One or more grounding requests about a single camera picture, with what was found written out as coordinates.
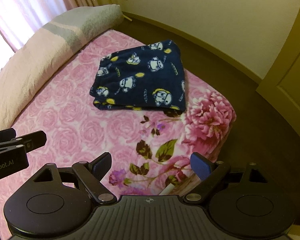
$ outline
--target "crosshair marking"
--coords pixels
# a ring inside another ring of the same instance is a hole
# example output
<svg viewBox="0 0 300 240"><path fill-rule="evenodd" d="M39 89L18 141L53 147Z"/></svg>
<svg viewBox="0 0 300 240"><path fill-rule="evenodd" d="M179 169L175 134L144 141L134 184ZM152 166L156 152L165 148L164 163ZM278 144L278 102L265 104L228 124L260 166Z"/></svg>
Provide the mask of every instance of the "crosshair marking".
<svg viewBox="0 0 300 240"><path fill-rule="evenodd" d="M155 200L153 198L147 198L146 201L150 204L150 203L152 203Z"/></svg>

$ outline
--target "pillow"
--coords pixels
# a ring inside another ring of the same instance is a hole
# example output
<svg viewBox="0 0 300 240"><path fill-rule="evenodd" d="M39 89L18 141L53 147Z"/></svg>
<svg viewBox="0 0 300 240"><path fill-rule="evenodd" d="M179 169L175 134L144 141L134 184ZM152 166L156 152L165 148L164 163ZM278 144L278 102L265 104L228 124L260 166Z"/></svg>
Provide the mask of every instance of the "pillow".
<svg viewBox="0 0 300 240"><path fill-rule="evenodd" d="M121 23L119 5L78 7L41 27L0 71L0 130L15 118L37 91L79 49Z"/></svg>

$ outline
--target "purple flower print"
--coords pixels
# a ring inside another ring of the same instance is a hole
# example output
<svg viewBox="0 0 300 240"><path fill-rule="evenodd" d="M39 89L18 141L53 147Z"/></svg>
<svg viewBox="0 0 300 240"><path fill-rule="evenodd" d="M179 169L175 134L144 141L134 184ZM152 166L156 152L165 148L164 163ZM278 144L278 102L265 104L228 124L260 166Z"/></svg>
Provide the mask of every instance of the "purple flower print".
<svg viewBox="0 0 300 240"><path fill-rule="evenodd" d="M109 176L109 183L113 186L118 186L119 188L122 188L123 181L126 177L126 171L124 169L121 169L119 171L112 171L112 173Z"/></svg>
<svg viewBox="0 0 300 240"><path fill-rule="evenodd" d="M159 124L157 125L157 129L158 129L159 131L162 131L164 128L165 128L165 125L164 125L163 123L159 123Z"/></svg>

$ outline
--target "bed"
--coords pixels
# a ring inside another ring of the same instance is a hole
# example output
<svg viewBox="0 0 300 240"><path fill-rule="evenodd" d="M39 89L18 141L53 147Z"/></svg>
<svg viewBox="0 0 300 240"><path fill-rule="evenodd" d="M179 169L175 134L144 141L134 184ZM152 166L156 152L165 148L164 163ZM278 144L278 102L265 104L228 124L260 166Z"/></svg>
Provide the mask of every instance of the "bed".
<svg viewBox="0 0 300 240"><path fill-rule="evenodd" d="M17 136L43 130L47 143L28 154L27 169L0 180L2 239L10 237L5 201L45 163L69 167L110 152L113 165L101 182L119 197L158 195L168 184L175 186L171 194L184 194L200 182L190 167L191 153L216 161L235 111L223 95L187 70L187 110L182 114L173 109L101 111L93 106L89 90L101 58L141 45L107 30L59 68L16 118L12 127Z"/></svg>

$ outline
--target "baseboard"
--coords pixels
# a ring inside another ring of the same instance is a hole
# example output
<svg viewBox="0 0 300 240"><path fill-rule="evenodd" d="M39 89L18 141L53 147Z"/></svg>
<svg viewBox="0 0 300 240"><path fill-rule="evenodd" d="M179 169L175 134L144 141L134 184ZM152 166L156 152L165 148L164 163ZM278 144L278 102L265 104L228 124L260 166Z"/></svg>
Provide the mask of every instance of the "baseboard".
<svg viewBox="0 0 300 240"><path fill-rule="evenodd" d="M289 235L293 240L298 240L300 239L300 226L299 225L292 225Z"/></svg>
<svg viewBox="0 0 300 240"><path fill-rule="evenodd" d="M166 25L164 23L152 20L150 18L147 17L143 17L141 15L137 15L137 14L133 14L133 13L129 13L129 12L123 12L126 16L131 17L131 18L135 18L137 20L146 22L146 23L150 23L152 25L155 25L157 27L160 27L168 32L172 32L174 34L177 34L191 42L193 42L196 45L199 45L200 47L212 52L213 54L215 54L216 56L218 56L219 58L223 59L224 61L228 62L230 65L234 66L236 69L240 70L241 72L243 72L246 76L248 76L249 78L251 78L254 82L256 82L257 84L259 84L261 82L261 78L255 74L254 72L252 72L250 69L248 69L246 66L244 66L243 64L241 64L239 61L235 60L234 58L232 58L231 56L225 54L224 52L222 52L221 50L213 47L212 45L188 34L185 33L179 29L176 29L174 27L171 27L169 25Z"/></svg>

